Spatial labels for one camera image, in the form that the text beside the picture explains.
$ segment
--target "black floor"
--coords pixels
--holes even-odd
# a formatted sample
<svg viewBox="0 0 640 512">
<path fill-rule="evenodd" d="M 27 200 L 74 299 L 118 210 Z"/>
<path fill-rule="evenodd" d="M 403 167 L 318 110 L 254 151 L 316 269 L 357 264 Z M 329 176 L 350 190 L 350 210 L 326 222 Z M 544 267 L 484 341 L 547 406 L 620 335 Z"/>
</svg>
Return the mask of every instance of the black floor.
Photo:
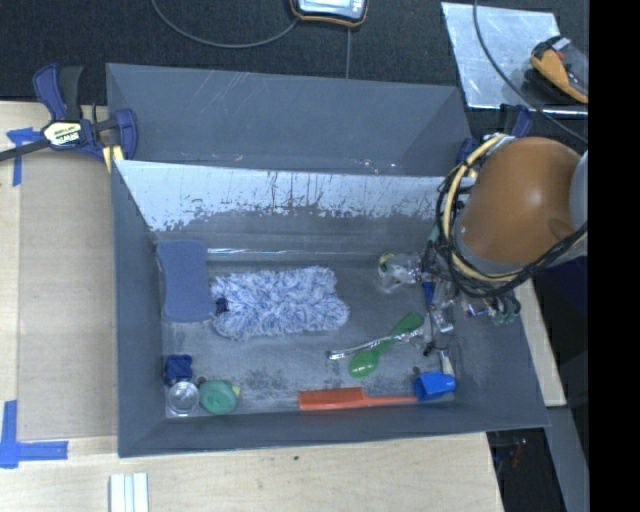
<svg viewBox="0 0 640 512">
<path fill-rule="evenodd" d="M 292 21 L 289 0 L 157 0 L 157 4 L 180 27 L 223 43 L 268 38 Z M 480 5 L 552 12 L 560 31 L 588 55 L 588 0 L 486 0 Z M 337 25 L 300 23 L 266 46 L 221 49 L 169 28 L 149 0 L 2 2 L 0 34 L 0 99 L 5 100 L 34 100 L 33 73 L 52 62 L 84 66 L 79 100 L 99 105 L 106 104 L 107 62 L 324 77 L 344 77 L 347 64 L 347 32 Z M 370 0 L 367 21 L 352 33 L 349 77 L 459 85 L 441 3 Z M 502 122 L 496 111 L 469 110 L 468 120 L 475 136 L 499 130 Z M 586 138 L 585 120 L 559 121 Z M 554 138 L 580 153 L 586 149 L 539 116 L 531 134 Z M 560 272 L 572 278 L 571 270 Z M 586 307 L 576 306 L 575 298 L 567 297 L 558 282 L 558 275 L 545 276 L 536 281 L 536 291 L 554 351 L 563 363 L 586 349 Z M 583 293 L 586 300 L 586 287 Z M 573 410 L 588 457 L 588 402 Z M 507 512 L 564 510 L 543 431 L 489 437 L 499 445 L 496 466 Z"/>
</svg>

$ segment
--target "green ball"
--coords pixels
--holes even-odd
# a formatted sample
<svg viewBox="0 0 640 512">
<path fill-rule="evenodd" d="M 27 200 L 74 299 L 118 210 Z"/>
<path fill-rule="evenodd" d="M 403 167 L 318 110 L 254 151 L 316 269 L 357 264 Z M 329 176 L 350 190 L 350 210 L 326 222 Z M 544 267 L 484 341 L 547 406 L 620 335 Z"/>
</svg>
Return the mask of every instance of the green ball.
<svg viewBox="0 0 640 512">
<path fill-rule="evenodd" d="M 226 380 L 208 380 L 199 390 L 200 405 L 212 414 L 228 414 L 236 408 L 236 392 Z"/>
</svg>

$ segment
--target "wire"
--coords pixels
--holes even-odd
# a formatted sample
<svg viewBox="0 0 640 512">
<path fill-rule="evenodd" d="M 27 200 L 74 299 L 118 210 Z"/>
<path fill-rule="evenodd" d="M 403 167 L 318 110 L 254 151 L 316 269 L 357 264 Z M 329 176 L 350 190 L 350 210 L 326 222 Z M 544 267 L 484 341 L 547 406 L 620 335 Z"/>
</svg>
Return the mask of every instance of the wire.
<svg viewBox="0 0 640 512">
<path fill-rule="evenodd" d="M 478 36 L 478 41 L 480 42 L 480 46 L 482 46 L 482 50 L 484 51 L 484 54 L 486 55 L 487 59 L 489 59 L 489 62 L 491 63 L 491 65 L 493 66 L 493 68 L 496 70 L 496 72 L 500 75 L 500 77 L 502 78 L 502 80 L 504 80 L 504 82 L 527 104 L 529 105 L 529 107 L 531 107 L 531 109 L 540 114 L 541 116 L 543 116 L 545 119 L 547 119 L 547 121 L 553 123 L 555 126 L 557 126 L 558 128 L 560 128 L 561 130 L 564 130 L 566 133 L 568 133 L 569 135 L 571 135 L 572 137 L 575 137 L 576 139 L 578 139 L 580 142 L 582 142 L 585 145 L 588 145 L 588 141 L 587 139 L 585 139 L 584 137 L 582 137 L 580 134 L 574 132 L 573 130 L 567 128 L 566 126 L 564 126 L 562 123 L 556 121 L 553 117 L 551 117 L 550 115 L 548 115 L 546 112 L 544 112 L 543 108 L 533 105 L 531 103 L 531 101 L 527 98 L 525 98 L 525 96 L 520 92 L 520 90 L 513 84 L 513 82 L 509 79 L 509 77 L 507 77 L 507 75 L 504 73 L 504 71 L 502 71 L 502 69 L 500 69 L 500 66 L 498 65 L 498 63 L 495 61 L 495 59 L 493 58 L 493 56 L 491 55 L 491 52 L 489 52 L 489 49 L 487 48 L 487 45 L 485 44 L 484 38 L 482 37 L 482 33 L 480 32 L 480 24 L 478 23 L 478 0 L 473 0 L 473 25 L 475 27 L 476 30 L 476 35 Z"/>
<path fill-rule="evenodd" d="M 484 155 L 490 148 L 495 146 L 503 138 L 504 138 L 504 135 L 500 135 L 500 136 L 492 137 L 489 140 L 483 142 L 477 149 L 475 149 L 471 153 L 471 155 L 469 155 L 469 157 L 467 157 L 467 159 L 464 162 L 462 162 L 462 164 L 455 167 L 453 172 L 449 174 L 452 178 L 449 189 L 457 190 L 460 185 L 460 182 L 462 181 L 463 176 L 471 167 L 471 164 L 478 157 L 480 157 L 481 155 Z M 453 198 L 454 198 L 453 194 L 447 193 L 447 204 L 445 205 L 442 231 L 441 231 L 441 233 L 445 235 L 447 240 L 449 240 L 449 223 L 451 221 L 451 206 L 453 205 Z"/>
<path fill-rule="evenodd" d="M 291 24 L 287 28 L 285 28 L 282 32 L 268 39 L 263 39 L 262 41 L 257 41 L 255 43 L 225 44 L 225 43 L 216 43 L 214 41 L 209 41 L 208 39 L 202 39 L 200 37 L 194 36 L 193 34 L 190 34 L 189 32 L 182 30 L 180 27 L 176 26 L 173 22 L 171 22 L 162 13 L 160 8 L 158 7 L 156 0 L 151 0 L 151 5 L 153 6 L 153 9 L 156 11 L 156 14 L 160 17 L 160 19 L 164 21 L 164 23 L 167 24 L 169 27 L 171 27 L 173 30 L 178 32 L 179 34 L 182 34 L 183 36 L 191 39 L 192 41 L 195 41 L 196 43 L 204 44 L 207 46 L 213 46 L 215 48 L 226 48 L 231 50 L 240 50 L 244 48 L 257 48 L 258 46 L 264 46 L 266 44 L 273 43 L 274 41 L 277 41 L 278 39 L 287 35 L 298 24 L 298 21 L 299 21 L 298 18 L 295 18 L 291 22 Z"/>
</svg>

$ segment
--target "black cable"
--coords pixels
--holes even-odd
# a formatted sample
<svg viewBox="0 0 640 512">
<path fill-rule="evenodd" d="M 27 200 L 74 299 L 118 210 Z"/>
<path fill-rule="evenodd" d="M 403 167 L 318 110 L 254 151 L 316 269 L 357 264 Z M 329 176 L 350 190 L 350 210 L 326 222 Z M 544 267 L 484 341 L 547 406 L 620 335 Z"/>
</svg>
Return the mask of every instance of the black cable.
<svg viewBox="0 0 640 512">
<path fill-rule="evenodd" d="M 566 126 L 564 126 L 562 123 L 556 121 L 553 117 L 551 117 L 550 115 L 548 115 L 546 112 L 544 112 L 543 108 L 538 107 L 536 105 L 532 105 L 531 101 L 529 101 L 527 98 L 525 98 L 525 96 L 520 92 L 520 90 L 513 84 L 513 82 L 509 79 L 509 77 L 504 73 L 504 71 L 502 71 L 502 69 L 500 69 L 500 66 L 498 65 L 498 63 L 495 61 L 495 59 L 493 58 L 493 56 L 491 55 L 491 53 L 489 52 L 489 49 L 487 48 L 487 45 L 484 42 L 484 38 L 482 37 L 482 33 L 480 32 L 480 24 L 478 23 L 478 0 L 473 0 L 473 24 L 476 30 L 476 35 L 478 36 L 478 41 L 480 42 L 480 46 L 482 46 L 482 50 L 484 51 L 484 54 L 486 55 L 487 59 L 489 60 L 489 62 L 491 63 L 491 65 L 493 66 L 493 68 L 496 70 L 496 72 L 500 75 L 500 77 L 502 78 L 502 80 L 504 80 L 504 82 L 518 95 L 520 96 L 520 98 L 522 98 L 522 100 L 529 105 L 529 107 L 531 107 L 533 109 L 534 112 L 540 114 L 541 116 L 543 116 L 547 121 L 553 123 L 555 126 L 557 126 L 558 128 L 560 128 L 561 130 L 564 130 L 566 133 L 568 133 L 569 135 L 571 135 L 572 137 L 575 137 L 576 139 L 578 139 L 580 142 L 582 142 L 585 145 L 588 145 L 588 141 L 587 139 L 585 139 L 584 137 L 582 137 L 580 134 L 574 132 L 573 130 L 567 128 Z"/>
<path fill-rule="evenodd" d="M 442 184 L 438 187 L 438 197 L 436 199 L 435 217 L 436 225 L 438 227 L 438 240 L 435 244 L 427 244 L 427 248 L 422 257 L 423 263 L 428 263 L 428 252 L 433 250 L 444 260 L 449 278 L 453 280 L 455 285 L 465 294 L 474 298 L 495 298 L 506 292 L 513 290 L 516 286 L 524 283 L 526 280 L 533 277 L 536 273 L 549 267 L 556 259 L 564 255 L 570 250 L 587 232 L 587 222 L 585 222 L 578 230 L 572 233 L 567 238 L 564 238 L 560 242 L 556 243 L 548 251 L 542 254 L 538 259 L 532 263 L 525 265 L 518 271 L 514 271 L 511 274 L 505 274 L 505 277 L 509 278 L 508 281 L 495 281 L 495 276 L 485 274 L 476 269 L 466 258 L 463 256 L 460 249 L 457 247 L 455 237 L 451 233 L 444 232 L 444 210 L 443 204 L 445 198 L 451 193 L 454 194 L 451 211 L 449 212 L 449 226 L 455 226 L 457 208 L 455 207 L 455 201 L 457 201 L 460 193 L 459 186 L 455 191 L 451 190 L 455 176 L 461 171 L 461 166 L 472 168 L 474 164 L 478 162 L 464 161 L 454 167 L 451 172 L 447 174 Z M 468 268 L 474 269 L 475 272 L 483 277 L 487 278 L 487 281 L 468 276 L 464 271 L 460 270 L 454 261 L 454 256 L 458 258 Z M 435 268 L 429 268 L 431 273 L 436 271 Z"/>
<path fill-rule="evenodd" d="M 200 37 L 194 36 L 193 34 L 190 34 L 189 32 L 186 32 L 186 31 L 182 30 L 181 28 L 179 28 L 178 26 L 176 26 L 173 22 L 171 22 L 162 13 L 162 11 L 160 11 L 160 8 L 158 7 L 158 4 L 156 3 L 156 0 L 151 0 L 151 5 L 153 6 L 153 9 L 156 11 L 156 14 L 160 17 L 160 19 L 162 21 L 164 21 L 164 23 L 167 24 L 169 27 L 171 27 L 173 30 L 175 30 L 179 34 L 182 34 L 184 37 L 187 37 L 187 38 L 191 39 L 192 41 L 195 41 L 196 43 L 204 44 L 204 45 L 207 45 L 207 46 L 213 46 L 215 48 L 226 48 L 226 49 L 231 49 L 231 50 L 240 50 L 240 49 L 245 49 L 245 48 L 256 48 L 258 46 L 264 46 L 265 44 L 273 43 L 274 41 L 280 39 L 281 37 L 284 37 L 285 35 L 287 35 L 291 31 L 291 29 L 293 29 L 298 24 L 298 18 L 295 18 L 291 22 L 291 24 L 287 28 L 285 28 L 282 32 L 280 32 L 279 34 L 276 34 L 275 36 L 270 37 L 268 39 L 263 39 L 262 41 L 257 41 L 255 43 L 240 43 L 240 44 L 216 43 L 214 41 L 209 41 L 208 39 L 202 39 Z"/>
</svg>

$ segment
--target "microfiber mop pad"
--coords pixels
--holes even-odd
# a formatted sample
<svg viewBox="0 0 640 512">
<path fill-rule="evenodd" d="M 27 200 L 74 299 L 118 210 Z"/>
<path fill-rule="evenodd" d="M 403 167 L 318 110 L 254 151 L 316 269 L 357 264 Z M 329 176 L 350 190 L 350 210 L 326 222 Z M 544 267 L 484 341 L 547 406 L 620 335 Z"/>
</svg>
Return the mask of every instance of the microfiber mop pad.
<svg viewBox="0 0 640 512">
<path fill-rule="evenodd" d="M 218 276 L 212 296 L 224 297 L 229 310 L 217 315 L 213 325 L 220 335 L 243 341 L 338 329 L 349 308 L 336 296 L 335 285 L 333 271 L 318 266 Z"/>
</svg>

